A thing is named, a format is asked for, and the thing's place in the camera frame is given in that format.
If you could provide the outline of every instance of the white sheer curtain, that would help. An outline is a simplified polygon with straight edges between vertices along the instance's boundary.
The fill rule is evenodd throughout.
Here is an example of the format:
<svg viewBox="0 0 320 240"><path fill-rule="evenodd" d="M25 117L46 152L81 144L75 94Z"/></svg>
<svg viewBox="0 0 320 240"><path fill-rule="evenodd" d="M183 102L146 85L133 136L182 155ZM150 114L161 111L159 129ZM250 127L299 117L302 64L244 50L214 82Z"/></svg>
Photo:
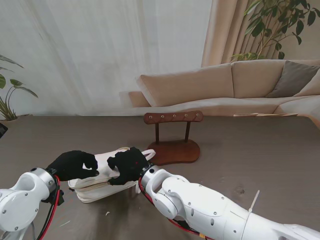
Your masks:
<svg viewBox="0 0 320 240"><path fill-rule="evenodd" d="M39 99L18 114L96 115L130 106L135 77L201 66L212 0L2 0L0 54Z"/></svg>

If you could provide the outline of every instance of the table surface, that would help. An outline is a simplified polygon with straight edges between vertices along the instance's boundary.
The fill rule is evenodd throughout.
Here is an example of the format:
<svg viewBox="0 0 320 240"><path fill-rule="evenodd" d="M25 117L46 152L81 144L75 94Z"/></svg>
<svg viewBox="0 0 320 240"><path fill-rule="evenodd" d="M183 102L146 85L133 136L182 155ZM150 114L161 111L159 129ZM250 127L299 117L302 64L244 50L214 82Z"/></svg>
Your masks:
<svg viewBox="0 0 320 240"><path fill-rule="evenodd" d="M160 140L183 139L185 127L185 122L161 124ZM1 188L12 187L22 173L46 167L63 152L101 154L132 146L144 150L154 137L154 126L142 117L22 117L0 139ZM167 171L215 189L245 209L260 190L256 214L320 231L320 131L311 120L204 117L191 124L189 137L199 144L200 158L164 166ZM65 203L58 207L45 240L198 239L173 226L132 189L89 204L81 203L67 183L62 189ZM48 210L48 204L40 204L34 221L37 233Z"/></svg>

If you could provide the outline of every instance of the black glove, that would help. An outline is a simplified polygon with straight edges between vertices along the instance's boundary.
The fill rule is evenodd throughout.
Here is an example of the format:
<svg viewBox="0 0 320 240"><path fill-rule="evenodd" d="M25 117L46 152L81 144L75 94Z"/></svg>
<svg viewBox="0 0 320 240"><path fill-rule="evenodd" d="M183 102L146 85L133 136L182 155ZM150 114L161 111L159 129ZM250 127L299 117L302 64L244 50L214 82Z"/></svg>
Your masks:
<svg viewBox="0 0 320 240"><path fill-rule="evenodd" d="M111 185L124 185L129 181L137 181L143 168L149 165L146 157L135 147L117 152L115 157L109 157L107 162L112 170L117 167L120 172L119 177L108 181Z"/></svg>
<svg viewBox="0 0 320 240"><path fill-rule="evenodd" d="M91 170L83 169L83 164ZM46 170L59 177L61 181L86 179L99 175L95 155L84 151L67 151L62 153Z"/></svg>

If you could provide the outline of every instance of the red cable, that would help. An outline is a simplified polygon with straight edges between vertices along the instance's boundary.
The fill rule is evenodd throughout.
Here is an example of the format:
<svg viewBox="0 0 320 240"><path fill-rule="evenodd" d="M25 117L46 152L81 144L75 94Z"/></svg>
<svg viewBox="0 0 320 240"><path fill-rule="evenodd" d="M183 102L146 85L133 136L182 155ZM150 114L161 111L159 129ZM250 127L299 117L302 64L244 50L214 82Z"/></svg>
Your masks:
<svg viewBox="0 0 320 240"><path fill-rule="evenodd" d="M59 177L55 175L55 178L56 178L58 186L60 187L60 179L59 179ZM58 192L56 194L56 199L55 199L54 207L53 207L53 210L52 210L52 214L50 216L48 224L46 225L45 230L43 231L43 235L41 236L40 240L42 240L45 237L45 235L47 233L47 230L48 230L48 228L49 228L49 226L51 224L51 221L54 218L54 215L55 215L55 212L56 212L56 208L57 208L58 202L59 202L59 195L60 195L60 189L58 190Z"/></svg>

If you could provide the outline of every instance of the wooden coat rack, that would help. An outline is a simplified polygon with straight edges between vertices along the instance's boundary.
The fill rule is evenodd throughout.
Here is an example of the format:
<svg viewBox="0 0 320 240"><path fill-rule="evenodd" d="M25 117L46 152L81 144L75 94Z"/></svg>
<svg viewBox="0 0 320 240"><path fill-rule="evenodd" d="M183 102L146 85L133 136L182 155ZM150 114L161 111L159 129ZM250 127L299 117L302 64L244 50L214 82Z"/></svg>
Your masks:
<svg viewBox="0 0 320 240"><path fill-rule="evenodd" d="M191 122L201 122L203 119L201 111L146 113L144 122L148 125L155 124L155 142L151 143L148 149L155 150L156 154L150 162L158 166L195 162L200 156L200 147L189 139L190 125ZM186 122L184 139L159 141L159 124L171 122Z"/></svg>

